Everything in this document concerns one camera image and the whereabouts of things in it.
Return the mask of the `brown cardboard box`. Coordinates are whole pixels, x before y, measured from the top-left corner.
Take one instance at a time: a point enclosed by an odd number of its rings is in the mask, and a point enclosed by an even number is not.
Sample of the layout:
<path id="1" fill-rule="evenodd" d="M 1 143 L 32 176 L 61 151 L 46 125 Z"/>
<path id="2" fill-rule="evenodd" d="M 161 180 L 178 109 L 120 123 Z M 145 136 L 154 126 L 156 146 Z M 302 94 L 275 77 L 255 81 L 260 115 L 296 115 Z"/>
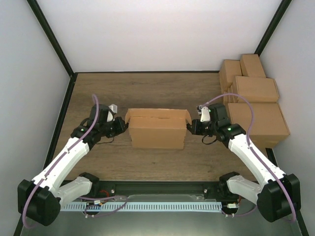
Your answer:
<path id="1" fill-rule="evenodd" d="M 192 124 L 188 110 L 128 109 L 125 122 L 133 148 L 183 149 L 187 124 Z"/>

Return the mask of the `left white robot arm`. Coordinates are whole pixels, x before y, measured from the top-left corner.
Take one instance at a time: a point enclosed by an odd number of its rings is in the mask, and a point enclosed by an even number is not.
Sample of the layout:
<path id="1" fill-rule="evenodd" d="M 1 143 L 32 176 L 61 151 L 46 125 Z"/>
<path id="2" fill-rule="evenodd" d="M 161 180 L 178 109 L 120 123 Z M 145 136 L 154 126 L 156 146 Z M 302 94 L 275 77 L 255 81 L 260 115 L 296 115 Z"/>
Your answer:
<path id="1" fill-rule="evenodd" d="M 64 148 L 54 160 L 32 180 L 18 185 L 18 211 L 26 228 L 27 219 L 48 226 L 55 221 L 61 208 L 76 199 L 92 201 L 97 206 L 111 199 L 97 199 L 100 194 L 99 178 L 89 173 L 80 174 L 75 180 L 63 185 L 63 181 L 75 165 L 101 138 L 111 138 L 124 133 L 127 125 L 116 117 L 117 106 L 96 103 L 90 116 L 73 130 Z"/>

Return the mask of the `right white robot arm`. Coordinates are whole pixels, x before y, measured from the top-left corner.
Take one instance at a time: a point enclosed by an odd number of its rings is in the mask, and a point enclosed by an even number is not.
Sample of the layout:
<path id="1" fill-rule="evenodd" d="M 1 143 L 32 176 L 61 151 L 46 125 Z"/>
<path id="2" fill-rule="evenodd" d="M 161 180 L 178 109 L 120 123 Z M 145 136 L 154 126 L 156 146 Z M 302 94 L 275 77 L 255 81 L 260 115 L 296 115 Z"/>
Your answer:
<path id="1" fill-rule="evenodd" d="M 274 165 L 251 141 L 249 134 L 239 124 L 232 124 L 226 107 L 221 103 L 197 106 L 199 119 L 194 119 L 187 129 L 193 135 L 214 137 L 234 153 L 251 171 L 256 182 L 245 179 L 236 172 L 220 177 L 219 193 L 224 198 L 239 195 L 256 205 L 268 222 L 292 216 L 301 209 L 300 181 L 294 174 L 287 175 Z"/>

